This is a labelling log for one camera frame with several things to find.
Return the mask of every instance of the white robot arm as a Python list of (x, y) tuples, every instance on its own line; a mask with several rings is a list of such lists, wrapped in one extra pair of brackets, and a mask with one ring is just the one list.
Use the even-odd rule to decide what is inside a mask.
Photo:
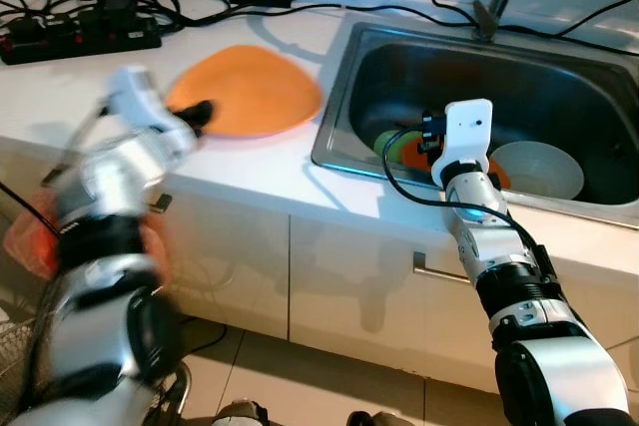
[(53, 185), (61, 286), (46, 348), (52, 383), (45, 403), (23, 404), (13, 426), (139, 426), (183, 356), (140, 221), (150, 188), (195, 148), (213, 108), (172, 115), (141, 67), (118, 72), (109, 88), (108, 113), (135, 130)]
[[(508, 215), (487, 175), (491, 124), (489, 101), (456, 102), (447, 106), (445, 122), (425, 119), (424, 135), (445, 135), (432, 175), (447, 202)], [(445, 131), (429, 125), (445, 125)], [(510, 423), (634, 425), (621, 372), (568, 304), (545, 248), (514, 221), (486, 211), (454, 211), (459, 258), (490, 318), (497, 383)]]

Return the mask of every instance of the tiled floor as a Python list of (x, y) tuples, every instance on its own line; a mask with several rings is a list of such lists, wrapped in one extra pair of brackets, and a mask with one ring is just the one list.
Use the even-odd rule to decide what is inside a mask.
[[(185, 326), (192, 347), (222, 326)], [(440, 383), (230, 328), (215, 346), (187, 358), (193, 390), (188, 426), (209, 426), (220, 407), (251, 398), (285, 426), (345, 426), (352, 411), (390, 411), (415, 426), (506, 426), (497, 396)]]

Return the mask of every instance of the stainless steel sink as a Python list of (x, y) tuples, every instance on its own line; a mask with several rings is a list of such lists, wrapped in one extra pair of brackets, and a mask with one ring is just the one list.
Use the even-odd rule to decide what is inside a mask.
[[(509, 202), (639, 227), (637, 85), (617, 65), (357, 24), (313, 150), (316, 164), (383, 177), (372, 146), (388, 130), (443, 114), (449, 102), (493, 102), (491, 150), (532, 140), (581, 166), (573, 201), (506, 192)], [(394, 168), (405, 182), (429, 174)]]

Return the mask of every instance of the orange dish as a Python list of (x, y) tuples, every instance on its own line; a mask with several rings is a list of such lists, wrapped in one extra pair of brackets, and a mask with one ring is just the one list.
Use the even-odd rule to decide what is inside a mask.
[[(428, 155), (422, 155), (417, 150), (417, 146), (420, 142), (421, 139), (416, 139), (409, 144), (406, 144), (401, 151), (401, 162), (410, 169), (422, 170), (430, 173), (432, 165), (428, 162)], [(511, 187), (511, 183), (506, 171), (493, 159), (490, 159), (489, 163), (490, 167), (488, 172), (490, 174), (497, 174), (501, 187), (508, 190)]]
[(277, 134), (314, 118), (322, 107), (317, 83), (297, 65), (262, 47), (219, 52), (176, 82), (167, 103), (179, 112), (209, 100), (215, 110), (207, 134)]

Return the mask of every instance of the kitchen counter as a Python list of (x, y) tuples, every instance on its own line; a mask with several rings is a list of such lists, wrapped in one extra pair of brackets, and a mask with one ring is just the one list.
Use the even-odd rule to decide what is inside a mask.
[[(210, 0), (194, 0), (191, 15), (212, 9)], [(348, 39), (357, 21), (397, 25), (445, 35), (469, 36), (396, 15), (305, 11), (290, 16), (238, 17), (204, 29), (188, 29), (165, 39), (161, 49), (87, 57), (32, 65), (0, 66), (0, 139), (17, 146), (62, 149), (106, 92), (107, 78), (119, 67), (139, 63), (152, 69), (166, 92), (189, 67), (233, 45), (273, 49), (300, 65), (321, 85), (327, 99)], [(566, 53), (621, 63), (637, 77), (636, 61), (559, 42), (498, 35), (502, 44)], [(311, 150), (321, 122), (311, 122), (267, 138), (235, 140), (208, 137), (168, 182), (213, 198), (298, 216), (370, 227), (401, 237), (446, 231), (446, 214), (405, 200), (382, 180), (314, 165)], [(87, 145), (123, 129), (117, 119), (102, 120)], [(437, 193), (414, 189), (434, 198)], [(565, 267), (604, 279), (610, 270), (639, 277), (639, 232), (558, 213), (512, 206), (513, 216)]]

